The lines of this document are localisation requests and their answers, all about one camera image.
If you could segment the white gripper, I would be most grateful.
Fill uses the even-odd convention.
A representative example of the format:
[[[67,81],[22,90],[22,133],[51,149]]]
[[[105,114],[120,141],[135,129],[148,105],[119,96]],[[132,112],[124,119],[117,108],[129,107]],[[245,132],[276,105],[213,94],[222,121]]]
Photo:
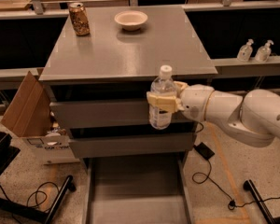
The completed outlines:
[[[156,92],[148,91],[148,103],[169,113],[182,111],[182,114],[190,120],[205,121],[206,105],[215,89],[200,84],[188,86],[182,81],[175,81],[175,87],[181,100],[175,95],[161,96]]]

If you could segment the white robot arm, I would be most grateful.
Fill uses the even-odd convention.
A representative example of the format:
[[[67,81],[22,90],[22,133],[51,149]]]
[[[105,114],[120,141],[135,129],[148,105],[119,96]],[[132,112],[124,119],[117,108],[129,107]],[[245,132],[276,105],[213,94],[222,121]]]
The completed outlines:
[[[147,102],[171,114],[210,122],[226,135],[252,147],[266,147],[280,139],[280,96],[267,90],[252,90],[244,97],[217,91],[210,86],[177,81],[176,94],[147,93]]]

